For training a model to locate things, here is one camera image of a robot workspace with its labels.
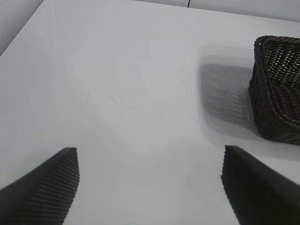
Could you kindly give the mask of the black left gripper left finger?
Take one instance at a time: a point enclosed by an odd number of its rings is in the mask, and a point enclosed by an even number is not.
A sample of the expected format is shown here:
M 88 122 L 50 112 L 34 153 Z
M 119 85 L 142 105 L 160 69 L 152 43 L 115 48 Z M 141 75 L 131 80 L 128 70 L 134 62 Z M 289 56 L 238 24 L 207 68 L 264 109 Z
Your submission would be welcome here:
M 77 149 L 60 150 L 0 190 L 2 225 L 61 225 L 80 181 Z

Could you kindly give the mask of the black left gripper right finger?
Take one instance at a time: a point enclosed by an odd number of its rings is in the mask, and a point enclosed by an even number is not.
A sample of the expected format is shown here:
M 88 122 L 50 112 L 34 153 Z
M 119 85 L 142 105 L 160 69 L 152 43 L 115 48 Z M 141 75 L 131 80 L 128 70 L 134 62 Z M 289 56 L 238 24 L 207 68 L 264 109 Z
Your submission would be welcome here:
M 298 225 L 300 186 L 238 146 L 225 146 L 221 175 L 241 225 Z

